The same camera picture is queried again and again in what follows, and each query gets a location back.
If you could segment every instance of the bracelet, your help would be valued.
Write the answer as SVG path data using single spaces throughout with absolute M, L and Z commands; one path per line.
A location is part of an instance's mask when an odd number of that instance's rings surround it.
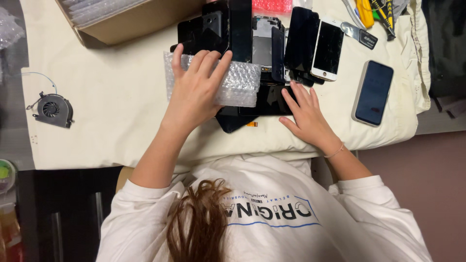
M 325 158 L 329 159 L 329 158 L 331 158 L 331 157 L 335 156 L 335 155 L 336 155 L 336 154 L 338 154 L 340 151 L 343 151 L 343 150 L 344 150 L 344 148 L 343 148 L 344 146 L 345 146 L 345 143 L 344 143 L 344 142 L 342 142 L 342 146 L 341 146 L 341 147 L 340 147 L 340 149 L 338 149 L 338 150 L 337 150 L 335 153 L 333 153 L 333 154 L 332 154 L 332 155 L 330 155 L 330 156 L 323 156 L 323 157 L 325 157 Z

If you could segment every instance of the cracked phone screen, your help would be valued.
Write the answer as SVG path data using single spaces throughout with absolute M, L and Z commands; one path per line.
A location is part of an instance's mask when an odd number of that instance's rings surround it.
M 334 25 L 322 21 L 317 50 L 315 51 L 314 67 L 336 74 L 343 44 L 343 31 Z

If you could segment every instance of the person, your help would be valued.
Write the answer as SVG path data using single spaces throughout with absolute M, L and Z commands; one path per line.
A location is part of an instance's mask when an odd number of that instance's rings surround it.
M 220 53 L 203 50 L 183 71 L 182 51 L 174 51 L 160 128 L 102 224 L 98 262 L 432 260 L 413 214 L 344 147 L 314 89 L 295 82 L 297 103 L 282 90 L 295 123 L 279 121 L 328 156 L 339 179 L 328 191 L 307 160 L 268 155 L 228 156 L 173 175 L 188 135 L 221 108 L 214 99 L 232 58 L 225 52 L 212 71 Z

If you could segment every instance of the brown hair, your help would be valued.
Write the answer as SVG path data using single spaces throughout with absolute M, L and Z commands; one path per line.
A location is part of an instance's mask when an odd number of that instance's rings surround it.
M 231 192 L 225 180 L 202 180 L 177 205 L 168 224 L 167 243 L 174 262 L 220 262 L 227 218 L 220 197 Z

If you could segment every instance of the yellow tool handle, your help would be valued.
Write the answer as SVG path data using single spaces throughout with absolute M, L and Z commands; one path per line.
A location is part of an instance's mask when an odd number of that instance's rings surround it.
M 356 0 L 356 8 L 361 16 L 361 22 L 366 28 L 374 25 L 374 16 L 372 15 L 372 7 L 369 0 Z

